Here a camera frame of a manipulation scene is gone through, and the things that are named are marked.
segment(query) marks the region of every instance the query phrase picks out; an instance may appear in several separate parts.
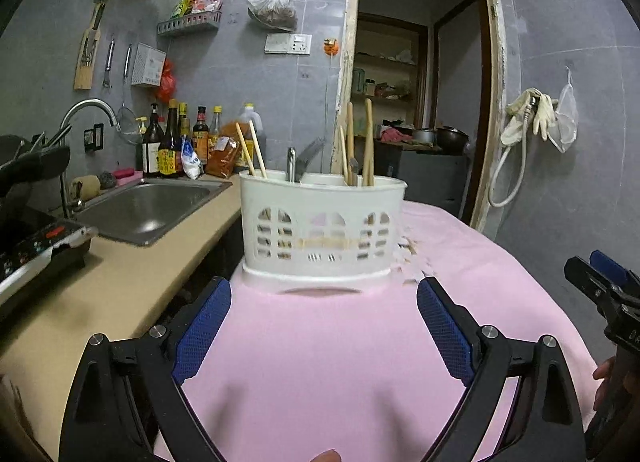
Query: pink tablecloth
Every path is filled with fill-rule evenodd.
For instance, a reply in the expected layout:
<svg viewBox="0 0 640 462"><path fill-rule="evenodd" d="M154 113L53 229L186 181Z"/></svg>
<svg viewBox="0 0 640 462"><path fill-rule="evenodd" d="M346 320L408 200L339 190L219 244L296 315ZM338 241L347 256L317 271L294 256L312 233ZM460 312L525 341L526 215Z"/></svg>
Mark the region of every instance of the pink tablecloth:
<svg viewBox="0 0 640 462"><path fill-rule="evenodd" d="M507 337L560 341L590 416L595 364L567 316L506 251L436 207L404 203L414 264L454 302ZM308 462L330 448L344 462L418 462L463 393L418 313L416 283L324 298L270 295L236 272L231 310L183 390L228 462ZM477 453L489 455L514 382ZM170 460L162 438L156 454Z"/></svg>

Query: sink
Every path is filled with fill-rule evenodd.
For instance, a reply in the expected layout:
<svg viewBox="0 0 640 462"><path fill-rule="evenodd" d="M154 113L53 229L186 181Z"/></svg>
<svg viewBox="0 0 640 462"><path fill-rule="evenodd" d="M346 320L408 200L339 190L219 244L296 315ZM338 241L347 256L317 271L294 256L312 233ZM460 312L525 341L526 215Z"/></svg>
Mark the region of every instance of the sink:
<svg viewBox="0 0 640 462"><path fill-rule="evenodd" d="M152 245L228 187L228 182L140 179L89 201L76 219L105 238Z"/></svg>

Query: red plastic bag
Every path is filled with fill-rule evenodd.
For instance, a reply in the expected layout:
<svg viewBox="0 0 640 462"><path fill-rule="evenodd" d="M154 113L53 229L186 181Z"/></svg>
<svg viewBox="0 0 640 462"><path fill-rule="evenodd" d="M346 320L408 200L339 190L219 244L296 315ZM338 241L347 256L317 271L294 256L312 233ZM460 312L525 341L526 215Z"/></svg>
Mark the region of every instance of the red plastic bag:
<svg viewBox="0 0 640 462"><path fill-rule="evenodd" d="M160 77L160 86L158 86L158 89L156 90L156 98L165 104L169 102L175 92L175 77L171 73L173 67L174 66L169 59L164 60L162 76Z"/></svg>

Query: metal pot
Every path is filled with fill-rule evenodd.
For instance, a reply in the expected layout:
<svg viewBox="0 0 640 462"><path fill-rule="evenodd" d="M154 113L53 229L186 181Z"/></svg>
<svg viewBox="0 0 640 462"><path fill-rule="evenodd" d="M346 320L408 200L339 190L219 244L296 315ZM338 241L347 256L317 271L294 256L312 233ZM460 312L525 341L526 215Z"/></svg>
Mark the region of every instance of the metal pot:
<svg viewBox="0 0 640 462"><path fill-rule="evenodd" d="M436 143L436 130L423 127L421 129L414 129L412 134L414 142L424 142L427 144Z"/></svg>
<svg viewBox="0 0 640 462"><path fill-rule="evenodd" d="M469 137L459 129L443 126L437 130L436 143L445 153L461 155L467 142Z"/></svg>

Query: bolt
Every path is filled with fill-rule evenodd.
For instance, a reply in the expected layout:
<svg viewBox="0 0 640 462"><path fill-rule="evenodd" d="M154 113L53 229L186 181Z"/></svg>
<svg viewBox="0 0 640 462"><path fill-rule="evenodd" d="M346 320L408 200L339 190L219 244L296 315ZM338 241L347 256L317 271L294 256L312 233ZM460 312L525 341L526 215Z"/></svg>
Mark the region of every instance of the bolt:
<svg viewBox="0 0 640 462"><path fill-rule="evenodd" d="M545 346L549 348L555 348L558 346L558 341L556 341L555 337L552 336L544 336L542 337L542 342Z"/></svg>
<svg viewBox="0 0 640 462"><path fill-rule="evenodd" d="M92 347L97 347L100 343L102 343L103 339L104 339L104 335L102 335L102 334L94 334L91 337L89 337L89 344Z"/></svg>
<svg viewBox="0 0 640 462"><path fill-rule="evenodd" d="M498 336L498 329L491 325L482 327L482 335L488 339L495 339Z"/></svg>
<svg viewBox="0 0 640 462"><path fill-rule="evenodd" d="M166 328L162 325L152 326L149 330L149 335L151 337L155 337L156 339L158 339L158 337L164 336L165 333L166 333Z"/></svg>

